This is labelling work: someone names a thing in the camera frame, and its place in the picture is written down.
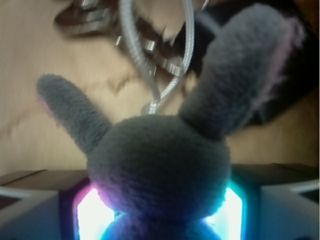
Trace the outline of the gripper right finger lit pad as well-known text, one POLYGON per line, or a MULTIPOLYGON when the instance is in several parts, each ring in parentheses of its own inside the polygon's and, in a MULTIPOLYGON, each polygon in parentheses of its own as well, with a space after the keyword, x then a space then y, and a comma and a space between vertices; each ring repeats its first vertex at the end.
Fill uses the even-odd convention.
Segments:
POLYGON ((318 240, 320 171, 300 163, 234 164, 220 210, 222 240, 318 240))

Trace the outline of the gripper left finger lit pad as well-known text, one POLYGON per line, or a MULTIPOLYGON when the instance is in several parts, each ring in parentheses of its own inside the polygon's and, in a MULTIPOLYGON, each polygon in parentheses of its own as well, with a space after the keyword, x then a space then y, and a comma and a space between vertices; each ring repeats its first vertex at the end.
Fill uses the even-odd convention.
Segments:
POLYGON ((100 240, 118 216, 86 170, 17 171, 0 178, 2 240, 100 240))

